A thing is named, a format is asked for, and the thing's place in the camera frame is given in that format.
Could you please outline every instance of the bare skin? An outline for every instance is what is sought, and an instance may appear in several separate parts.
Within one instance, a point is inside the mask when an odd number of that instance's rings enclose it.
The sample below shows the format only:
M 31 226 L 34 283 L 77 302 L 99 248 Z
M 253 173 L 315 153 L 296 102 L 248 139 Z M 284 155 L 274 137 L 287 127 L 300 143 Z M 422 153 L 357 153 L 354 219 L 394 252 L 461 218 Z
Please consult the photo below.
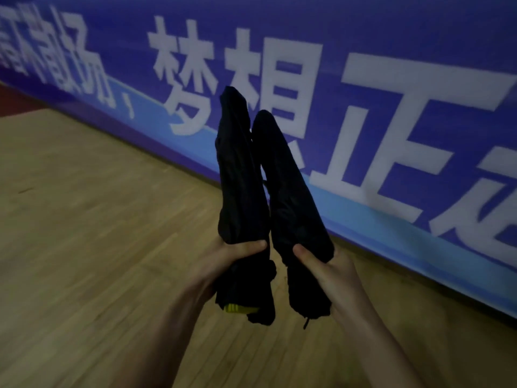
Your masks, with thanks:
M 217 237 L 186 284 L 131 352 L 112 388 L 170 388 L 214 281 L 236 260 L 266 248 L 266 241 L 228 245 Z M 312 272 L 333 305 L 331 315 L 348 333 L 374 388 L 417 388 L 423 382 L 366 295 L 352 260 L 339 248 L 324 264 L 301 245 L 294 254 Z

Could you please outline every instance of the yellow-green plastic piece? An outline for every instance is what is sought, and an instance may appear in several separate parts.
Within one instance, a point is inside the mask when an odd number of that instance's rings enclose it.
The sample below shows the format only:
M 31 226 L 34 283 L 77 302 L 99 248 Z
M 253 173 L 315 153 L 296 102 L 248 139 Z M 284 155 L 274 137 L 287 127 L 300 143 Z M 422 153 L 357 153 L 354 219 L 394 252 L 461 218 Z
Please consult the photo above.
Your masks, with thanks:
M 249 313 L 257 313 L 259 308 L 254 308 L 251 306 L 241 306 L 236 304 L 227 304 L 224 305 L 224 311 L 228 313 L 241 313 L 241 314 L 249 314 Z

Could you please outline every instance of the red floor area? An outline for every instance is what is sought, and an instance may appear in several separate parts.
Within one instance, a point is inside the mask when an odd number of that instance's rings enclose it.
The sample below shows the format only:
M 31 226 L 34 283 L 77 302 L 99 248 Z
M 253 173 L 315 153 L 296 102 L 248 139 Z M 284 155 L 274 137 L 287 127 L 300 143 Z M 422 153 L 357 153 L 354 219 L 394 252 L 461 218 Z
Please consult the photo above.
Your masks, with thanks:
M 45 104 L 27 97 L 12 88 L 0 85 L 0 117 L 44 109 Z

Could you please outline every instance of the black object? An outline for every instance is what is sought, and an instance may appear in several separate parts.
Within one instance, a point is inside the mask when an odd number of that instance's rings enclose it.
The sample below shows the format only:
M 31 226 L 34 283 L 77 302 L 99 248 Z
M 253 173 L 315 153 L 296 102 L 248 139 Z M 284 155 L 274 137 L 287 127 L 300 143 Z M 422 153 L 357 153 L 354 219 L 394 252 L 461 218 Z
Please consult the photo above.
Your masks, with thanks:
M 217 162 L 223 192 L 219 235 L 227 244 L 267 240 L 267 249 L 238 260 L 215 283 L 216 303 L 258 308 L 252 323 L 271 325 L 275 305 L 270 282 L 277 273 L 269 260 L 269 208 L 262 187 L 260 163 L 251 142 L 246 99 L 233 87 L 219 97 L 222 108 L 216 138 Z
M 307 319 L 328 316 L 330 300 L 294 256 L 293 246 L 302 244 L 326 263 L 334 255 L 334 245 L 275 117 L 266 110 L 259 111 L 251 134 L 266 173 L 273 246 L 288 268 L 289 303 Z

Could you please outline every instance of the hardwood floor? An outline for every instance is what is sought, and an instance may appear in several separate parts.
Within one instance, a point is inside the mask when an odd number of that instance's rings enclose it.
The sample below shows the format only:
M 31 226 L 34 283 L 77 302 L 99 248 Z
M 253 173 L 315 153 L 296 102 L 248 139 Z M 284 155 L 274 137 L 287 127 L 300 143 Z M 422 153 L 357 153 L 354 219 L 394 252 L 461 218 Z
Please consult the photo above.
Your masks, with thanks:
M 210 183 L 52 110 L 0 119 L 0 386 L 103 387 L 216 235 Z M 369 386 L 330 319 L 203 310 L 176 387 Z M 356 265 L 431 387 L 517 387 L 517 331 L 378 261 Z

